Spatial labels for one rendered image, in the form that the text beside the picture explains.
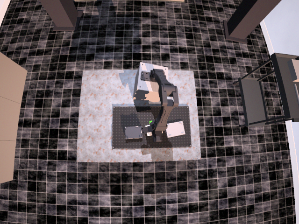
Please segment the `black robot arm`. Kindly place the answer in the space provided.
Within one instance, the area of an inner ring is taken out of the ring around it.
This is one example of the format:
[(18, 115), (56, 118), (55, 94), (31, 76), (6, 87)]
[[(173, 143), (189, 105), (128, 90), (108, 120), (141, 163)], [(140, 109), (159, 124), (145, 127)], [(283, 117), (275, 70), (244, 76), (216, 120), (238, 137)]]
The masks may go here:
[[(153, 142), (161, 142), (162, 131), (167, 129), (167, 119), (169, 117), (170, 112), (174, 107), (178, 107), (179, 99), (178, 99), (178, 88), (171, 84), (166, 79), (166, 75), (164, 75), (164, 70), (162, 69), (153, 69), (150, 72), (141, 72), (141, 80), (156, 82), (159, 85), (158, 94), (161, 101), (161, 110), (156, 118), (154, 124), (151, 124), (147, 127), (142, 127), (142, 133), (152, 132), (153, 134)], [(172, 99), (167, 99), (167, 97), (173, 97)]]

